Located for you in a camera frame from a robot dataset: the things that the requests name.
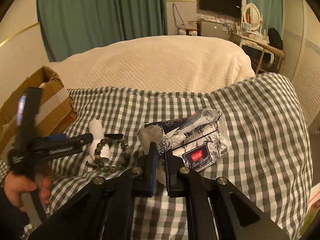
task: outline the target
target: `checkered blanket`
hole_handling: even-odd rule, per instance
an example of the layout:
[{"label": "checkered blanket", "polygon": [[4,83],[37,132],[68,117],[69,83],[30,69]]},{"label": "checkered blanket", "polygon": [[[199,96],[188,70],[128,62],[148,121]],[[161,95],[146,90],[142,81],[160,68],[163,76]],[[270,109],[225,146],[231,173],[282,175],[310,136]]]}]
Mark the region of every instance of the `checkered blanket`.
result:
[{"label": "checkered blanket", "polygon": [[[134,151],[129,167],[143,154],[137,132],[148,122],[191,116],[197,109],[223,112],[230,150],[201,171],[207,178],[226,177],[265,212],[291,239],[297,239],[312,182],[309,135],[291,83],[283,76],[262,74],[210,94],[165,93],[125,88],[69,90],[78,119],[66,130],[69,137],[89,132],[92,119],[107,133],[123,133]],[[119,157],[111,147],[111,165]],[[95,176],[112,178],[85,165],[84,153],[52,163],[52,214]],[[153,198],[136,198],[132,239],[187,239],[183,198],[168,198],[158,183]]]}]

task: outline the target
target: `television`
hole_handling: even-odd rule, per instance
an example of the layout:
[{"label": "television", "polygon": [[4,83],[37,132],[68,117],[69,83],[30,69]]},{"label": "television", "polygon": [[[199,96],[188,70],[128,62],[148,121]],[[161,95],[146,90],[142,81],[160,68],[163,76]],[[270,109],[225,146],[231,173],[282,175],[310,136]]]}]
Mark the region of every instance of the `television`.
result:
[{"label": "television", "polygon": [[241,0],[200,0],[199,8],[241,18]]}]

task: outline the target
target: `black bag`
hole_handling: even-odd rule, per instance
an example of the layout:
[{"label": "black bag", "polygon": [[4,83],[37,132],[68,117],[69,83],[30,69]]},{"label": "black bag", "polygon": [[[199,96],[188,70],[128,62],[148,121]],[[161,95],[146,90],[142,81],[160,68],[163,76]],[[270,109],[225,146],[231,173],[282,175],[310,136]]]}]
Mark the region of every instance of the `black bag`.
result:
[{"label": "black bag", "polygon": [[283,49],[283,42],[279,32],[275,28],[268,30],[269,45],[277,49]]}]

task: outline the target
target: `hand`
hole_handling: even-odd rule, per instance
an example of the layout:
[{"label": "hand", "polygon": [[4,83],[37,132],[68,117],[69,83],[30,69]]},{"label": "hand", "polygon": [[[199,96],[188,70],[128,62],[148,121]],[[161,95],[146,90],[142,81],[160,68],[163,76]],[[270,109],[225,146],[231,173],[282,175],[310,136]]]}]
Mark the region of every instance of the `hand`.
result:
[{"label": "hand", "polygon": [[[42,180],[42,188],[39,193],[40,200],[44,204],[49,204],[51,179],[45,176]],[[21,194],[25,192],[34,191],[37,185],[34,181],[28,179],[24,175],[16,175],[12,171],[6,176],[4,180],[4,193],[6,194],[10,203],[25,212],[21,203]]]}]

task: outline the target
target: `beige blanket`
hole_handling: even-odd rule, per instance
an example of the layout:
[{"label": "beige blanket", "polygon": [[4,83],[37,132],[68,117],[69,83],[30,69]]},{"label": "beige blanket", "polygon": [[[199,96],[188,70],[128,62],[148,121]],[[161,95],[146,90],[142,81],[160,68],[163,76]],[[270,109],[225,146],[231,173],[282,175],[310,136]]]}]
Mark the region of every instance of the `beige blanket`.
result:
[{"label": "beige blanket", "polygon": [[66,88],[211,92],[254,76],[250,58],[237,45],[191,36],[122,41],[49,67],[58,72]]}]

